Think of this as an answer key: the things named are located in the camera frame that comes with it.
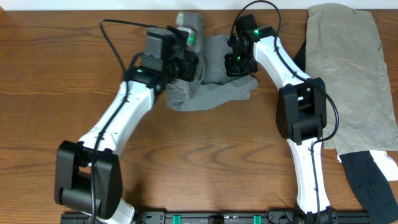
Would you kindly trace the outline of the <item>white garment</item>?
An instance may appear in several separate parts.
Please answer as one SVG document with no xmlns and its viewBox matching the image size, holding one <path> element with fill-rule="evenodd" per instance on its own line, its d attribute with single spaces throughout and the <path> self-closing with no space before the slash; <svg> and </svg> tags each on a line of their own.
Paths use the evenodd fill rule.
<svg viewBox="0 0 398 224">
<path fill-rule="evenodd" d="M 397 163 L 385 151 L 359 151 L 337 155 L 351 182 L 397 181 Z"/>
</svg>

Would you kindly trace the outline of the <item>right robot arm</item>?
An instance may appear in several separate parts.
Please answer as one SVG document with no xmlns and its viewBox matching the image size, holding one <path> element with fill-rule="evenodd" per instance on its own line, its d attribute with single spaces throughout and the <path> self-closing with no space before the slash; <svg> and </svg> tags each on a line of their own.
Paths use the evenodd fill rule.
<svg viewBox="0 0 398 224">
<path fill-rule="evenodd" d="M 321 78 L 310 78 L 284 50 L 271 26 L 234 28 L 225 57 L 230 77 L 255 73 L 262 66 L 278 89 L 275 121 L 286 139 L 297 178 L 295 223 L 332 223 L 330 202 L 325 193 L 321 141 L 326 127 L 326 91 Z"/>
</svg>

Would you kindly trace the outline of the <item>grey shorts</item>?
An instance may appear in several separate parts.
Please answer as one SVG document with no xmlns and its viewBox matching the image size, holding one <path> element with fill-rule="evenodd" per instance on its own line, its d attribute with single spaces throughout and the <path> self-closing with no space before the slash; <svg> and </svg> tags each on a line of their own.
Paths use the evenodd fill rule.
<svg viewBox="0 0 398 224">
<path fill-rule="evenodd" d="M 188 82 L 176 79 L 165 90 L 168 108 L 175 111 L 210 110 L 228 101 L 248 100 L 259 82 L 251 75 L 228 77 L 224 56 L 232 52 L 226 34 L 204 36 L 203 16 L 195 12 L 179 12 L 175 21 L 178 27 L 192 29 L 196 36 L 188 48 L 198 57 L 195 76 Z"/>
</svg>

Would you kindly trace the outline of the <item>khaki shorts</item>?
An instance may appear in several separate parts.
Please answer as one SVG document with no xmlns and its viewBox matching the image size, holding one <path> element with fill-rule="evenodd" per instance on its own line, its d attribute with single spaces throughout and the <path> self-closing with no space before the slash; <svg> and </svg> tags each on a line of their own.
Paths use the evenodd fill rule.
<svg viewBox="0 0 398 224">
<path fill-rule="evenodd" d="M 320 77 L 340 116 L 326 149 L 396 151 L 397 123 L 383 45 L 372 14 L 341 4 L 308 8 L 305 71 Z"/>
</svg>

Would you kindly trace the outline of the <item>black garment with logo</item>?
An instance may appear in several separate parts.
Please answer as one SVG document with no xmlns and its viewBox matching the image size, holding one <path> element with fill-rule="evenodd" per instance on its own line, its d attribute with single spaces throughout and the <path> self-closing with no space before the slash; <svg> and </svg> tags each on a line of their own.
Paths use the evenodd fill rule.
<svg viewBox="0 0 398 224">
<path fill-rule="evenodd" d="M 296 56 L 294 57 L 294 62 L 303 72 L 306 68 L 306 41 L 302 44 Z"/>
</svg>

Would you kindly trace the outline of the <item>dark navy garment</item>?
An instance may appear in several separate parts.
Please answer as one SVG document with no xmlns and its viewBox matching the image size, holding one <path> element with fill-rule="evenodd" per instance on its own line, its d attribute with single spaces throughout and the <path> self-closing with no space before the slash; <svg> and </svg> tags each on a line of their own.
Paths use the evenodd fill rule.
<svg viewBox="0 0 398 224">
<path fill-rule="evenodd" d="M 397 221 L 397 202 L 391 186 L 368 151 L 343 154 L 340 159 L 349 186 L 374 223 Z"/>
</svg>

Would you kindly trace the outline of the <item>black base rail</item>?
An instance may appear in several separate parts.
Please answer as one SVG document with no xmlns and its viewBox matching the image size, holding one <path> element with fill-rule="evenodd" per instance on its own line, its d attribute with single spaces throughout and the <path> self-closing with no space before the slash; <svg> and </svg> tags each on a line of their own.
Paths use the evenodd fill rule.
<svg viewBox="0 0 398 224">
<path fill-rule="evenodd" d="M 142 212 L 135 215 L 135 224 L 289 224 L 313 223 L 315 215 L 302 215 L 293 210 L 269 210 L 265 213 L 165 213 Z M 328 209 L 321 212 L 321 224 L 372 224 L 368 212 L 336 212 Z"/>
</svg>

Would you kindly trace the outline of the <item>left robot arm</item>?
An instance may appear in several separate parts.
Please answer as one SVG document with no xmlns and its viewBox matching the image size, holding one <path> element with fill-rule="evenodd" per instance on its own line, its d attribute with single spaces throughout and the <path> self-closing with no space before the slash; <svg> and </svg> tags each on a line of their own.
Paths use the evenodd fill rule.
<svg viewBox="0 0 398 224">
<path fill-rule="evenodd" d="M 136 126 L 167 84 L 192 81 L 198 57 L 188 27 L 151 27 L 143 52 L 123 70 L 119 91 L 99 121 L 77 142 L 57 149 L 55 201 L 84 214 L 81 223 L 131 223 L 134 207 L 122 199 L 119 158 Z"/>
</svg>

